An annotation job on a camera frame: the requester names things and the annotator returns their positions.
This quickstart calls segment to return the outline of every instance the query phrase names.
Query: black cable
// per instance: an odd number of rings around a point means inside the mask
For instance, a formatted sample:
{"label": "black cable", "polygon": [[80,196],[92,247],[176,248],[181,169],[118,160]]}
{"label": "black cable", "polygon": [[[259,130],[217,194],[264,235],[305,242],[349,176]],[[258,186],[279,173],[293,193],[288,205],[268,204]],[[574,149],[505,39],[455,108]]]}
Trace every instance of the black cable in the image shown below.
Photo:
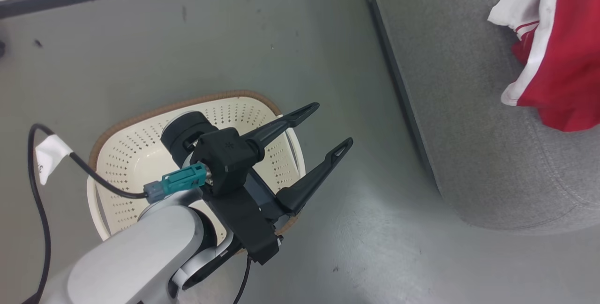
{"label": "black cable", "polygon": [[[29,136],[27,138],[27,171],[28,171],[28,175],[30,178],[31,192],[34,195],[34,200],[36,201],[36,206],[37,206],[38,212],[39,212],[39,218],[41,219],[41,226],[42,226],[42,230],[44,232],[44,241],[45,241],[44,266],[43,266],[42,272],[41,272],[41,279],[39,279],[39,286],[38,286],[36,293],[33,294],[30,298],[27,298],[27,300],[25,300],[24,303],[27,303],[27,304],[38,304],[41,299],[41,295],[44,292],[45,283],[48,281],[48,272],[50,270],[50,257],[51,257],[51,253],[52,253],[52,243],[50,240],[50,227],[48,225],[48,218],[45,215],[44,206],[41,202],[41,198],[39,197],[39,191],[38,191],[37,181],[36,181],[36,171],[37,170],[34,165],[34,162],[35,162],[34,156],[35,156],[35,150],[36,150],[35,139],[36,139],[36,131],[37,130],[42,131],[46,135],[54,134],[54,132],[51,129],[49,129],[47,126],[36,123],[36,124],[33,124],[33,126],[31,127]],[[85,161],[83,161],[81,159],[81,157],[79,157],[79,155],[77,155],[75,153],[71,153],[71,154],[69,154],[69,156],[88,175],[92,176],[92,178],[96,182],[101,184],[103,187],[105,187],[112,193],[115,193],[115,194],[125,197],[127,199],[145,199],[147,197],[146,193],[127,193],[125,191],[118,189],[117,187],[111,185],[111,183],[104,180],[96,172],[94,172],[94,170],[92,168],[90,168],[90,166],[88,166],[88,164],[85,163]]]}
{"label": "black cable", "polygon": [[50,241],[50,227],[48,225],[48,218],[45,216],[44,206],[41,203],[41,198],[39,197],[39,191],[37,189],[36,182],[36,169],[34,167],[34,139],[36,137],[36,130],[41,130],[43,133],[47,135],[53,135],[54,132],[51,131],[48,127],[42,124],[34,124],[30,129],[30,134],[27,138],[27,170],[30,177],[30,186],[31,192],[34,195],[34,200],[36,201],[36,206],[39,212],[39,218],[41,219],[41,227],[44,231],[44,241],[45,241],[45,251],[44,251],[44,267],[41,271],[41,279],[39,280],[39,285],[36,293],[28,298],[26,302],[38,304],[41,299],[41,294],[44,292],[45,283],[48,280],[48,272],[50,270],[50,255],[52,253],[51,250],[51,241]]}
{"label": "black cable", "polygon": [[146,194],[146,192],[143,192],[143,193],[128,193],[126,191],[120,190],[119,188],[111,185],[111,183],[109,183],[106,180],[104,180],[101,176],[98,175],[98,173],[94,172],[94,170],[90,166],[88,166],[88,164],[85,163],[85,161],[83,159],[81,159],[81,157],[79,157],[79,155],[75,154],[75,152],[72,152],[71,154],[69,154],[69,156],[89,176],[92,176],[92,179],[94,179],[96,182],[98,182],[99,184],[101,184],[102,187],[105,187],[106,189],[108,189],[112,193],[115,193],[116,195],[124,197],[124,198],[127,198],[127,199],[145,199],[146,197],[148,197],[148,195]]}
{"label": "black cable", "polygon": [[246,283],[248,282],[248,275],[250,274],[250,263],[251,262],[252,262],[252,259],[250,258],[250,255],[248,255],[248,259],[246,260],[246,273],[244,274],[244,279],[242,280],[242,285],[240,286],[238,295],[235,296],[235,300],[233,301],[233,304],[238,304],[238,302],[240,301],[240,298],[242,298],[242,293],[244,293],[244,288],[246,287]]}

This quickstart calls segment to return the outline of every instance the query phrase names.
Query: red and white fabric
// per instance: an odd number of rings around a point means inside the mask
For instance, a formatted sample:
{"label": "red and white fabric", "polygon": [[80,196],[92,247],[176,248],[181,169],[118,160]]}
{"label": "red and white fabric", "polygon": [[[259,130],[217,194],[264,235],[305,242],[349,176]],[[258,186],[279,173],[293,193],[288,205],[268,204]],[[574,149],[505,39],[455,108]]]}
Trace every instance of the red and white fabric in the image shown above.
{"label": "red and white fabric", "polygon": [[566,132],[600,124],[600,0],[501,0],[488,20],[516,32],[525,64],[502,103]]}

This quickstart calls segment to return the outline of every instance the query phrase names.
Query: gray connector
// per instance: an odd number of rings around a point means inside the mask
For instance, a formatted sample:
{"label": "gray connector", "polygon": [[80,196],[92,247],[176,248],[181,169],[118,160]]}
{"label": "gray connector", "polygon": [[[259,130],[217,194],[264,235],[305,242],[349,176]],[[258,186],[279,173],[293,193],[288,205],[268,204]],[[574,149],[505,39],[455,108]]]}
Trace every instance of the gray connector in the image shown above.
{"label": "gray connector", "polygon": [[165,189],[163,188],[163,184],[160,181],[146,183],[144,185],[144,192],[148,195],[146,200],[148,203],[152,204],[154,202],[159,202],[160,200],[165,198]]}

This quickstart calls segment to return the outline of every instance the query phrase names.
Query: basket rim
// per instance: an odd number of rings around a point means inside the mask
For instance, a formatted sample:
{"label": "basket rim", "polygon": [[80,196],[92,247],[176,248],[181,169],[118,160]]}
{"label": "basket rim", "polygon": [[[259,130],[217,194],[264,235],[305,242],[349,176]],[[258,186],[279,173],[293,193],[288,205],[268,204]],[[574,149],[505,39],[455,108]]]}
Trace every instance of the basket rim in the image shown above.
{"label": "basket rim", "polygon": [[[96,171],[98,157],[100,155],[100,151],[102,150],[102,147],[106,144],[106,142],[108,141],[109,138],[111,138],[115,133],[117,133],[118,131],[121,131],[122,129],[124,129],[126,127],[132,126],[132,125],[142,122],[146,119],[150,119],[150,118],[159,116],[160,114],[178,110],[180,108],[197,105],[197,104],[201,104],[201,103],[207,103],[210,101],[216,101],[216,100],[220,100],[220,99],[233,98],[233,97],[249,97],[252,99],[256,99],[256,100],[260,101],[261,103],[263,103],[264,105],[266,105],[266,107],[268,107],[270,110],[272,110],[272,112],[276,116],[279,116],[281,114],[281,110],[272,101],[270,101],[267,97],[261,95],[260,93],[256,93],[254,91],[249,91],[249,90],[225,91],[225,92],[221,92],[221,93],[216,93],[214,95],[207,95],[207,96],[189,99],[189,100],[182,101],[179,103],[174,103],[171,105],[159,107],[155,110],[151,110],[149,112],[140,114],[139,116],[135,116],[133,118],[129,118],[129,119],[123,120],[122,122],[116,123],[109,129],[107,129],[104,133],[102,133],[102,135],[100,135],[100,137],[98,138],[98,140],[92,147],[92,151],[90,152],[90,158],[88,160],[88,164],[94,171]],[[280,234],[283,234],[284,232],[286,232],[292,225],[294,225],[294,223],[296,223],[297,219],[298,219],[298,216],[291,217],[287,221],[285,226],[283,226],[283,228],[281,230],[279,230],[276,234],[280,235]]]}

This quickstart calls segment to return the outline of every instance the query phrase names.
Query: perforated basket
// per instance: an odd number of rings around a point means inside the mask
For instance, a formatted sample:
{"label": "perforated basket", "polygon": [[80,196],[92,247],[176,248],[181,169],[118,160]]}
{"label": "perforated basket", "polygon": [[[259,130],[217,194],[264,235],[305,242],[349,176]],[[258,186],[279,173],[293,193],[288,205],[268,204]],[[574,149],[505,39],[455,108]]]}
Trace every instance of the perforated basket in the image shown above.
{"label": "perforated basket", "polygon": [[[248,133],[281,114],[271,101],[251,91],[231,91],[185,101],[111,127],[92,149],[90,166],[114,186],[127,192],[141,193],[144,184],[160,180],[164,174],[178,169],[161,144],[160,135],[167,123],[187,111],[200,111],[219,129],[235,127],[240,134]],[[275,193],[304,176],[304,159],[293,129],[288,129],[273,141],[266,149],[264,160],[254,168]],[[148,206],[146,200],[114,195],[92,178],[88,178],[87,193],[94,225],[103,240],[136,223],[139,214]],[[204,201],[197,201],[192,207],[204,212],[212,221],[217,232],[217,244],[220,244],[225,238],[223,225]],[[294,218],[288,221],[283,231],[294,221]]]}

